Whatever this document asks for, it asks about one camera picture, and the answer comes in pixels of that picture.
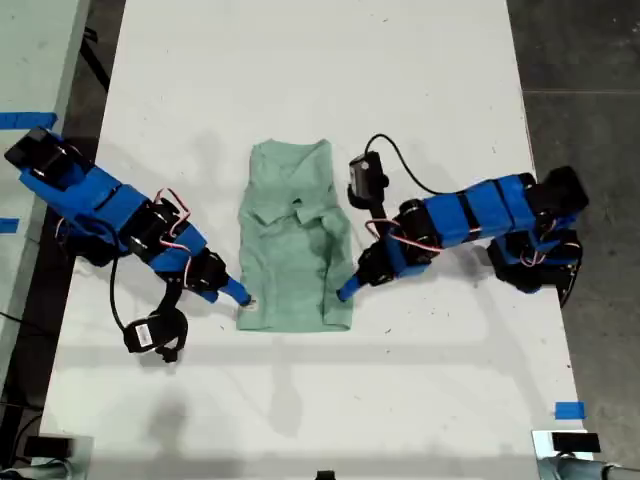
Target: concrete floor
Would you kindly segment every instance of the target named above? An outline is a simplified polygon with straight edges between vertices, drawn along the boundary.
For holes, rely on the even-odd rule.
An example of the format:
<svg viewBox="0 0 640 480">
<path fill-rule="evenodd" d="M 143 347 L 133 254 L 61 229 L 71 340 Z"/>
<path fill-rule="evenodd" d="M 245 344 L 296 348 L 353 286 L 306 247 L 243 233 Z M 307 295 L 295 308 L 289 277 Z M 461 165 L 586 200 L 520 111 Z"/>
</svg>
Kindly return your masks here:
<svg viewBox="0 0 640 480">
<path fill-rule="evenodd" d="M 604 458 L 640 467 L 635 375 L 640 371 L 640 303 L 634 295 L 634 281 L 640 281 L 640 225 L 634 211 L 640 205 L 640 2 L 508 0 L 508 5 L 538 174 L 570 164 L 591 197 L 578 224 L 583 269 L 564 310 L 586 424 L 600 433 Z M 95 51 L 109 71 L 123 6 L 124 0 L 93 0 L 87 23 L 100 35 Z M 104 91 L 80 59 L 65 135 L 97 136 L 104 102 Z M 70 270 L 51 252 L 43 248 L 36 269 L 41 275 L 57 269 L 64 290 Z M 25 316 L 63 309 L 64 291 L 51 295 L 38 290 L 37 282 L 29 307 L 33 315 Z M 48 327 L 59 328 L 60 321 L 61 314 Z M 32 404 L 41 404 L 48 373 L 41 368 L 41 380 L 34 375 L 27 380 L 33 351 L 23 350 L 24 358 L 14 362 L 23 372 L 16 374 L 17 381 Z M 42 355 L 52 358 L 52 353 Z M 46 361 L 37 360 L 40 367 Z"/>
</svg>

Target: white tabletop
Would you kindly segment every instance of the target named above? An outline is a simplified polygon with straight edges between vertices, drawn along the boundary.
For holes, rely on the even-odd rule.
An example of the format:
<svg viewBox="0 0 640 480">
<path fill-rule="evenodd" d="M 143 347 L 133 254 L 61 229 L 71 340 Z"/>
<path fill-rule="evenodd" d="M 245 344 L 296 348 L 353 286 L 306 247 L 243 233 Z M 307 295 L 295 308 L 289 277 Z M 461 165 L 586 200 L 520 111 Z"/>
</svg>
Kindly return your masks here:
<svg viewBox="0 0 640 480">
<path fill-rule="evenodd" d="M 348 162 L 379 131 L 436 189 L 532 170 L 503 0 L 129 0 L 97 162 L 178 190 L 239 277 L 251 146 L 332 142 L 355 261 L 372 239 Z M 375 147 L 394 212 L 421 192 Z M 78 261 L 42 431 L 92 437 L 90 479 L 537 478 L 530 431 L 581 427 L 552 413 L 576 399 L 556 293 L 499 282 L 477 249 L 364 289 L 347 333 L 237 332 L 230 300 L 185 293 L 174 367 L 127 353 L 109 269 Z M 121 317 L 163 291 L 122 262 Z"/>
</svg>

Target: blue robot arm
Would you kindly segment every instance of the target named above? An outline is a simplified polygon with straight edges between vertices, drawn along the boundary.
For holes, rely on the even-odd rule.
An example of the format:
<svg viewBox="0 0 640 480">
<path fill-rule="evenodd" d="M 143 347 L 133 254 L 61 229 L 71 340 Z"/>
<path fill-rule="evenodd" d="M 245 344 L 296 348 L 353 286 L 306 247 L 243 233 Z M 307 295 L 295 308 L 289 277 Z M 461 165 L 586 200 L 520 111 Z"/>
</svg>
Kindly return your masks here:
<svg viewBox="0 0 640 480">
<path fill-rule="evenodd" d="M 588 204 L 570 167 L 552 171 L 542 183 L 524 173 L 459 192 L 435 192 L 403 203 L 389 220 L 382 206 L 388 180 L 378 153 L 367 148 L 350 169 L 349 201 L 371 212 L 379 239 L 363 252 L 357 272 L 338 290 L 341 300 L 365 285 L 419 275 L 446 248 L 493 238 L 487 250 L 498 278 L 526 293 L 555 285 L 561 303 L 566 301 L 582 259 L 582 246 L 569 227 Z"/>
<path fill-rule="evenodd" d="M 114 274 L 118 258 L 134 253 L 167 282 L 158 309 L 125 327 L 115 309 L 112 278 L 112 310 L 129 351 L 155 349 L 168 362 L 177 359 L 187 331 L 186 318 L 175 308 L 183 289 L 211 303 L 218 291 L 242 306 L 250 303 L 242 284 L 226 273 L 222 259 L 166 198 L 150 200 L 42 128 L 31 130 L 5 158 L 21 171 L 21 182 L 64 219 L 56 235 L 66 238 L 71 253 L 97 266 L 113 260 Z M 178 348 L 168 349 L 175 338 Z"/>
</svg>

